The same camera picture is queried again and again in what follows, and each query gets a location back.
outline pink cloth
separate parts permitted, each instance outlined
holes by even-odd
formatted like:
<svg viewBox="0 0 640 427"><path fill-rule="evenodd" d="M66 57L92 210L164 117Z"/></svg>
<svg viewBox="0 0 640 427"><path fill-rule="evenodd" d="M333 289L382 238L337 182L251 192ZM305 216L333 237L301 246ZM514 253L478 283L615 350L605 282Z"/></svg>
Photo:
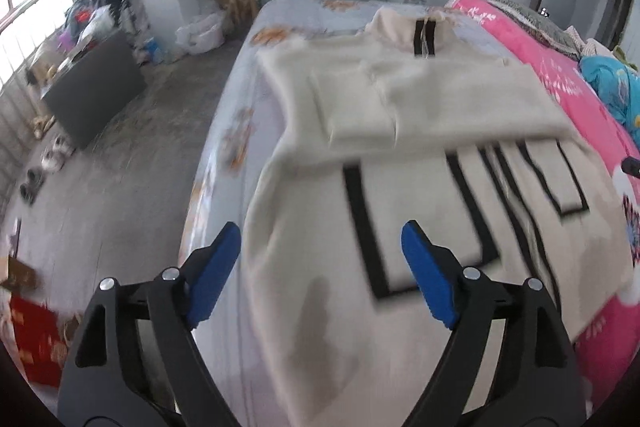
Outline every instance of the pink cloth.
<svg viewBox="0 0 640 427"><path fill-rule="evenodd" d="M574 122L582 137L600 154L623 200L628 237L634 263L640 257L638 201L640 180L626 176L620 163L627 156L640 158L631 137L614 120L593 89L585 82L578 64L539 44L520 26L483 0L450 0L476 20L523 63L530 64L548 93ZM591 400L598 407L615 387L640 344L640 264L634 280L612 297L576 341L582 375L593 386Z"/></svg>

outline white shoe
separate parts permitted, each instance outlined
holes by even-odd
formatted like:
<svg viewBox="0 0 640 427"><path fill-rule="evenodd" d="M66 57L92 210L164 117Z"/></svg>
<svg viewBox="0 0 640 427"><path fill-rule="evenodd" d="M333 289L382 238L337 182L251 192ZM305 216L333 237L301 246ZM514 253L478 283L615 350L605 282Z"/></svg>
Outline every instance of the white shoe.
<svg viewBox="0 0 640 427"><path fill-rule="evenodd" d="M64 164L65 155L61 152L47 149L42 155L42 168L46 172L58 172Z"/></svg>
<svg viewBox="0 0 640 427"><path fill-rule="evenodd" d="M68 138L62 136L62 134L59 134L55 137L53 143L51 144L51 148L53 152L59 152L67 158L69 158L69 156L71 156L76 150L76 148L71 145L71 142L69 142Z"/></svg>

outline concrete floor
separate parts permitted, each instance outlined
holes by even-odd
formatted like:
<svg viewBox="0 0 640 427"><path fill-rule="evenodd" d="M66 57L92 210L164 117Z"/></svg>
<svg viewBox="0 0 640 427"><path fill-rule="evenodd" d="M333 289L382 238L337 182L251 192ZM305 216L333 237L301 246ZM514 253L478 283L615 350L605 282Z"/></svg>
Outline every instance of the concrete floor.
<svg viewBox="0 0 640 427"><path fill-rule="evenodd" d="M145 66L148 89L47 177L32 207L13 195L0 237L22 218L18 259L40 280L23 296L70 314L85 308L103 277L139 282L176 264L202 147L241 44L238 37L204 55ZM28 166L39 164L56 131Z"/></svg>

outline blue gripper pad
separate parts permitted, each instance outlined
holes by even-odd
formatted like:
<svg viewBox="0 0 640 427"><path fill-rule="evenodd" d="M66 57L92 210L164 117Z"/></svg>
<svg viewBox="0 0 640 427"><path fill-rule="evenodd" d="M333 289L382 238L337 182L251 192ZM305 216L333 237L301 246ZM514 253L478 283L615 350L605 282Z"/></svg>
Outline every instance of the blue gripper pad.
<svg viewBox="0 0 640 427"><path fill-rule="evenodd" d="M460 318L454 305L454 289L433 258L430 251L433 245L425 239L426 236L417 224L414 225L411 221L406 223L401 233L402 253L409 263L431 315L443 322L449 330L453 330Z"/></svg>
<svg viewBox="0 0 640 427"><path fill-rule="evenodd" d="M230 223L221 233L223 236L218 238L218 248L190 288L191 306L186 320L192 330L211 316L222 288L240 255L241 239L238 226Z"/></svg>

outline pink blanket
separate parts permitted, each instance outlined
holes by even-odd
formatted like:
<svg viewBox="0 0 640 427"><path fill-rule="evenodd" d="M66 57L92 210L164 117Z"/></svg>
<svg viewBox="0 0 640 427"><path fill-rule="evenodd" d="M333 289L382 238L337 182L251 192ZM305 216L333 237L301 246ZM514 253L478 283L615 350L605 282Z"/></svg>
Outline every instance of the pink blanket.
<svg viewBox="0 0 640 427"><path fill-rule="evenodd" d="M640 256L638 201L640 180L626 176L620 162L640 158L624 128L616 122L591 87L578 64L539 44L526 31L483 0L450 0L447 7L462 10L504 44L523 63L530 64L549 95L574 122L582 137L600 154L623 201L634 262ZM640 343L640 264L629 288L612 297L578 337L576 352L582 374L598 407L615 387Z"/></svg>

